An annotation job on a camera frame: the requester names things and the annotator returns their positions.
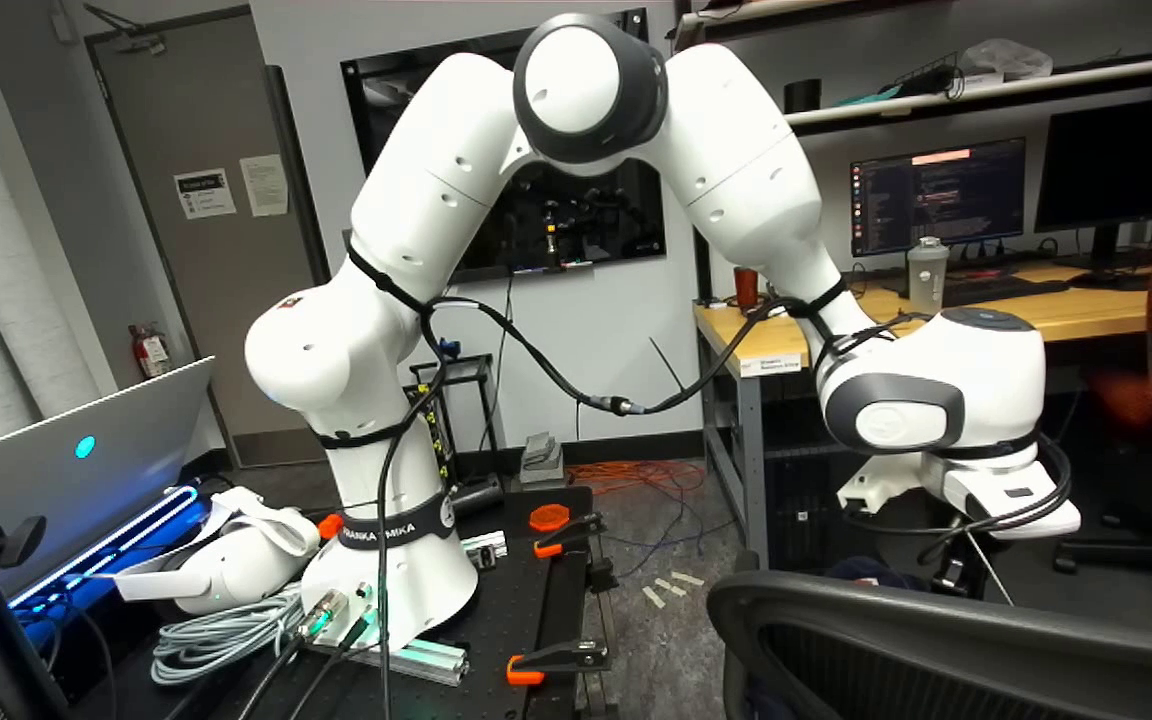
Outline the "dark mesh office chair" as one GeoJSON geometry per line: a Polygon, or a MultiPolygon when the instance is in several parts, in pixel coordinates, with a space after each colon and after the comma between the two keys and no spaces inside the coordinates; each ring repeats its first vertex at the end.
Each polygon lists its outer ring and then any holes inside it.
{"type": "Polygon", "coordinates": [[[1152,630],[803,572],[732,572],[710,616],[791,720],[1152,720],[1152,630]]]}

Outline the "orange clamp near base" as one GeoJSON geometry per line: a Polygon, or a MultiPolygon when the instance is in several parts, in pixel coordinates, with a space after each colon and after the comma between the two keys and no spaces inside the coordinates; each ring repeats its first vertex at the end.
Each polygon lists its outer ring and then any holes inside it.
{"type": "Polygon", "coordinates": [[[532,558],[558,560],[575,536],[593,536],[605,528],[596,511],[575,517],[568,506],[540,506],[530,511],[532,558]]]}

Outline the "wooden workbench with grey legs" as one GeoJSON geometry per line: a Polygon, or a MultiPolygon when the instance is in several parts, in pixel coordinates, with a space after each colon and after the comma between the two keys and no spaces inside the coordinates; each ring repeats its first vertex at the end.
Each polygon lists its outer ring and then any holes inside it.
{"type": "MultiPolygon", "coordinates": [[[[988,313],[1029,319],[1047,343],[1097,343],[1142,335],[1148,325],[1146,290],[1058,290],[995,297],[988,313]]],[[[702,390],[704,459],[756,560],[773,560],[767,465],[803,459],[823,448],[823,426],[808,420],[808,340],[798,319],[749,325],[739,309],[695,306],[695,358],[713,373],[702,390]]]]}

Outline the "red cup on desk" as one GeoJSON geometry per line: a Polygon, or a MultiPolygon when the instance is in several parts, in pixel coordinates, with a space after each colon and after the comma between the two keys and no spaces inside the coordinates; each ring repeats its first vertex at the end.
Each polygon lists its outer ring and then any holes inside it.
{"type": "Polygon", "coordinates": [[[738,309],[749,313],[759,302],[759,275],[754,267],[732,267],[738,309]]]}

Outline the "orange clamp front edge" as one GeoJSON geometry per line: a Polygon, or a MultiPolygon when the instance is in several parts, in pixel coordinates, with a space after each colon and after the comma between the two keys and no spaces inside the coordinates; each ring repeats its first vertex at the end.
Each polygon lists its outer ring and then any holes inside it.
{"type": "Polygon", "coordinates": [[[540,690],[550,676],[596,674],[611,659],[601,639],[566,639],[550,648],[521,653],[503,666],[510,690],[540,690]]]}

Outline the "clear plastic shaker bottle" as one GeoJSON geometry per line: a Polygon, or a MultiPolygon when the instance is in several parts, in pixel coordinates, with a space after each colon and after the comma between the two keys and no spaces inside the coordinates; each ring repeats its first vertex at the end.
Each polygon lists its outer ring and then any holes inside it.
{"type": "Polygon", "coordinates": [[[938,237],[922,237],[907,247],[907,306],[938,313],[943,306],[949,247],[938,237]]]}

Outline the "white vr headset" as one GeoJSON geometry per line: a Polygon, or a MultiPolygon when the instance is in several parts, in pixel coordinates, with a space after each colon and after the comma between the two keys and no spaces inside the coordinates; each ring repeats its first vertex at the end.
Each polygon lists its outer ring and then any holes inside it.
{"type": "Polygon", "coordinates": [[[321,549],[299,510],[272,510],[261,493],[213,496],[206,528],[153,560],[118,572],[125,602],[172,602],[180,612],[222,612],[281,593],[321,549]]]}

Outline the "lit computer monitor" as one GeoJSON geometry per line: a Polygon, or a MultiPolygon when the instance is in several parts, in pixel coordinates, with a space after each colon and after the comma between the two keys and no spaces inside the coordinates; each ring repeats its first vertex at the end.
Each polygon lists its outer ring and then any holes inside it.
{"type": "Polygon", "coordinates": [[[1024,231],[1024,141],[982,141],[848,167],[856,257],[900,257],[915,240],[1010,240],[1024,231]]]}

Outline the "grey door with notices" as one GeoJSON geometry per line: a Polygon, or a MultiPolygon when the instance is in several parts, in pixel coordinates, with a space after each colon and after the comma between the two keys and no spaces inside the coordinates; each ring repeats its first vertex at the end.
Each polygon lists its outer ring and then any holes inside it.
{"type": "Polygon", "coordinates": [[[321,458],[246,363],[253,319],[323,275],[276,71],[250,14],[131,26],[90,43],[184,331],[239,470],[321,458]]]}

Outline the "red fire extinguisher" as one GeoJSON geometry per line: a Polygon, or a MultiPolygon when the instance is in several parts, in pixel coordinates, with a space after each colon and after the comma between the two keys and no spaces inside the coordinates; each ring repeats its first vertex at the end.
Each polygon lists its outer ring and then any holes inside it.
{"type": "Polygon", "coordinates": [[[131,361],[146,379],[164,377],[172,367],[164,335],[139,325],[131,325],[131,361]]]}

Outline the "silver open laptop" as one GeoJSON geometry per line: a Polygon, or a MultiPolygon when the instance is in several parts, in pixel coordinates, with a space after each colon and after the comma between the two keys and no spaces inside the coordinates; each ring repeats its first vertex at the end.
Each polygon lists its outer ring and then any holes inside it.
{"type": "Polygon", "coordinates": [[[153,510],[184,465],[209,379],[213,361],[188,361],[0,435],[0,528],[43,519],[40,549],[0,579],[33,585],[153,510]]]}

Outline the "dark monitor right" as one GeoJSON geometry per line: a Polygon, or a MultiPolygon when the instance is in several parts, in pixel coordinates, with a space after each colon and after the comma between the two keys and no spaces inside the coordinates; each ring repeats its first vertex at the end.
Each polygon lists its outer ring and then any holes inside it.
{"type": "Polygon", "coordinates": [[[1037,229],[1088,229],[1088,267],[1108,273],[1132,219],[1152,219],[1152,100],[1052,115],[1037,229]]]}

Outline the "wall mounted black tv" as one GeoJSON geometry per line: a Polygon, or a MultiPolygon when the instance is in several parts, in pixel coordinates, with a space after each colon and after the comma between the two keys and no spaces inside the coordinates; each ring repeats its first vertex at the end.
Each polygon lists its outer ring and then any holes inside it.
{"type": "MultiPolygon", "coordinates": [[[[360,164],[374,167],[416,89],[453,51],[477,51],[510,67],[530,33],[490,33],[340,63],[360,164]]],[[[586,273],[596,264],[654,260],[665,253],[659,174],[626,160],[616,174],[582,181],[550,164],[521,167],[474,247],[458,285],[586,273]]]]}

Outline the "wall shelf with items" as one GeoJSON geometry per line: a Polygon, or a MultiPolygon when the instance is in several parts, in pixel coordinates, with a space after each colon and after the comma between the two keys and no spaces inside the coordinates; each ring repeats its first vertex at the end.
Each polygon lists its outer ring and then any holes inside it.
{"type": "MultiPolygon", "coordinates": [[[[932,5],[932,0],[721,0],[718,9],[693,9],[675,0],[675,28],[667,42],[675,49],[721,43],[749,33],[790,28],[801,19],[848,17],[865,9],[932,5]]],[[[982,42],[965,51],[923,59],[900,71],[891,83],[865,91],[856,100],[791,112],[790,125],[801,135],[848,131],[873,125],[907,125],[959,112],[991,112],[1106,91],[1152,89],[1152,51],[1085,59],[1067,67],[1010,78],[1003,42],[982,42]]]]}

